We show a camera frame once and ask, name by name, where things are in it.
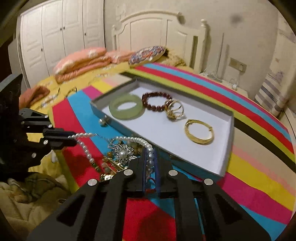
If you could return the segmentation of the grey shallow jewelry tray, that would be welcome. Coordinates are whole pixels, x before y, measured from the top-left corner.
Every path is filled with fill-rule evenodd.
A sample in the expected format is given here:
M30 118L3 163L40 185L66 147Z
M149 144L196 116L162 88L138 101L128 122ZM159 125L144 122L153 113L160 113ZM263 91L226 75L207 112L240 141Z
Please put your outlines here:
M185 115L169 120L165 113L145 110L133 120L115 119L109 112L109 103L123 94L141 97L144 93L161 91L179 100L185 108ZM111 91L90 102L98 118L108 117L108 125L124 136L141 137L159 148L159 152L187 172L201 177L220 179L225 175L230 159L234 115L226 108L191 93L178 90L142 77L128 78ZM209 145L200 145L189 140L184 126L188 119L200 120L213 127L214 140Z

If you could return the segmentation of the white bed headboard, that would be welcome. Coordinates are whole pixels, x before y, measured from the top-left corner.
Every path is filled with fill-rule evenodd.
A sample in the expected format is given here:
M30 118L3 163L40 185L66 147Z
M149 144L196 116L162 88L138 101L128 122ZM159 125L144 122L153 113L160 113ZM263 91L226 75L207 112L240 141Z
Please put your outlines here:
M138 11L120 20L120 28L112 26L112 49L137 51L150 46L173 49L194 72L201 73L205 56L208 23L201 20L193 29L180 23L182 14L175 11Z

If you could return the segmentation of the silver pearl brooch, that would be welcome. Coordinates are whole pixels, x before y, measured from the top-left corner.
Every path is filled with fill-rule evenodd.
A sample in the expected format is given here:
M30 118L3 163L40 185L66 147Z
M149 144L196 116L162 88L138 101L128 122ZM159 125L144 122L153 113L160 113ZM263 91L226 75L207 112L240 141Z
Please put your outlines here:
M126 164L137 158L134 149L124 143L109 143L108 148L111 149L114 158L120 163Z

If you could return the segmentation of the white standing lamp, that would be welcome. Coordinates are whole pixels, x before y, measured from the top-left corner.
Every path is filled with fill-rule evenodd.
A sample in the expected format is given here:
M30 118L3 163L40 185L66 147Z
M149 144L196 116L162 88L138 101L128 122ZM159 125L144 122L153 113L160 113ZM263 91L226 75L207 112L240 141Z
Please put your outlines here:
M221 45L220 45L220 49L219 49L219 53L218 53L218 57L217 57L215 70L213 72L207 74L207 77L209 79L214 80L218 83L222 83L222 80L218 77L218 70L219 70L221 56L222 56L223 44L224 44L224 33L222 33Z

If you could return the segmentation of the gold bangle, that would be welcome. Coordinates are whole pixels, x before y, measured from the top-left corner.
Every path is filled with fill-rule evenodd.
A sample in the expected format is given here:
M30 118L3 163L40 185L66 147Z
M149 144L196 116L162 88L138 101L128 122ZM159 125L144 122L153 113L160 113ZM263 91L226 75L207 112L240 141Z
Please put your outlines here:
M189 140L200 145L209 145L214 140L213 127L201 120L188 119L184 131Z

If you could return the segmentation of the gold rings cluster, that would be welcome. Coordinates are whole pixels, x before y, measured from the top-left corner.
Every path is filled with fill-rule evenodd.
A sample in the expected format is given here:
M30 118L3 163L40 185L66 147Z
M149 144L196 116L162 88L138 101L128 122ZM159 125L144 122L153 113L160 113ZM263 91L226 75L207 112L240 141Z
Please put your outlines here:
M169 99L165 102L165 113L168 119L175 121L184 116L184 107L177 99Z

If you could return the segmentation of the green jade bangle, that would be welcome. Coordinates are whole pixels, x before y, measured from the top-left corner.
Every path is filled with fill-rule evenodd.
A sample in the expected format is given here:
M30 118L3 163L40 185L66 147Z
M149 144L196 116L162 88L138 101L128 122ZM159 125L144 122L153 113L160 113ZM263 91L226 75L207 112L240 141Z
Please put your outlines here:
M118 120L133 120L144 113L142 100L134 94L124 94L109 103L110 114Z

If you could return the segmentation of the round patterned cushion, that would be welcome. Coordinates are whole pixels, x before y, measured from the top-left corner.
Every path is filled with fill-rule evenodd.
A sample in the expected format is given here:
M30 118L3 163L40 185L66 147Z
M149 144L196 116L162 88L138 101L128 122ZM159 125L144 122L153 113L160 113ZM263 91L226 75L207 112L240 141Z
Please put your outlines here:
M161 58L166 52L166 48L163 46L151 46L142 48L135 53L128 60L130 67L144 65L147 63L153 63Z

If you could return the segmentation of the white wardrobe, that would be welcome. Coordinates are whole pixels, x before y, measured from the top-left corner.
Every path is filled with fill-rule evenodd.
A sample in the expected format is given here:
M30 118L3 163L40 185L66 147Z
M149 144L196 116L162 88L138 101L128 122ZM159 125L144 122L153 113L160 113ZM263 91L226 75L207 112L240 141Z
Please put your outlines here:
M104 1L45 1L20 15L23 76L29 87L71 53L104 47Z

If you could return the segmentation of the white bedside table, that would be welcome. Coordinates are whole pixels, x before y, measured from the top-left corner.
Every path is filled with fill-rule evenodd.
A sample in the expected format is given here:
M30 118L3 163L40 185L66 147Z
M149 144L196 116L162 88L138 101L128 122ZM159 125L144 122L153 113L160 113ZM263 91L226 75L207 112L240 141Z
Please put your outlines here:
M223 85L223 86L225 86L225 87L227 87L229 89L232 89L235 92L243 95L244 97L247 97L247 98L249 97L247 91L241 89L238 86L237 83L231 83L231 82L228 82L228 81L223 80L223 79L219 79L219 78L217 78L217 77L215 77L215 76L213 76L211 74L204 73L204 72L203 73L200 73L199 75L202 76L202 77L204 77L204 78L206 78L206 79L208 79L208 80L211 80L211 81L216 82L216 83L218 83L220 85Z

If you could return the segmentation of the striped printed curtain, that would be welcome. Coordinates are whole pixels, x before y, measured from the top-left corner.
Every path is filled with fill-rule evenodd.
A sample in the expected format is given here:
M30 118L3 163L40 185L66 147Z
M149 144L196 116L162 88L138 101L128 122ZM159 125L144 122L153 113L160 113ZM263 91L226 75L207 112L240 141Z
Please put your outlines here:
M288 102L288 94L284 93L281 84L284 77L282 71L274 74L272 71L267 73L259 92L256 94L254 101L267 110L270 114L278 117L284 110Z

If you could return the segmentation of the pink folded quilt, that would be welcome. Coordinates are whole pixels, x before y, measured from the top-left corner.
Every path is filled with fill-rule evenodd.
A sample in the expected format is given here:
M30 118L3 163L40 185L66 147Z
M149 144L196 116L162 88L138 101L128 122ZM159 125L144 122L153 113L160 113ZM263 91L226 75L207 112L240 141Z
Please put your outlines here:
M56 82L61 84L88 71L128 61L132 54L133 51L107 51L101 47L83 49L61 59L54 67L53 75Z

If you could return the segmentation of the wall power socket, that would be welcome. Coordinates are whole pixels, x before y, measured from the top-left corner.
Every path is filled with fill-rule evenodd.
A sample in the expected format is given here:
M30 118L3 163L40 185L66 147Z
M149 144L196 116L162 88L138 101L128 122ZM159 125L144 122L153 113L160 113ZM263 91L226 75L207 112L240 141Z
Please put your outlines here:
M247 67L246 64L244 64L234 58L230 58L229 66L238 70L241 73L244 73L246 71L246 67Z

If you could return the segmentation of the tan pillow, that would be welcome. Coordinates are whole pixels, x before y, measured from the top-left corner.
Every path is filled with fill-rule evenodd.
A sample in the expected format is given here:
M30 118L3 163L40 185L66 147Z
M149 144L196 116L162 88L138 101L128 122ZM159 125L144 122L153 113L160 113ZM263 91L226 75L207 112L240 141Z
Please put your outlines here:
M158 63L161 63L166 66L186 66L186 63L183 58L177 55L175 50L166 48L165 53L159 60L157 60Z

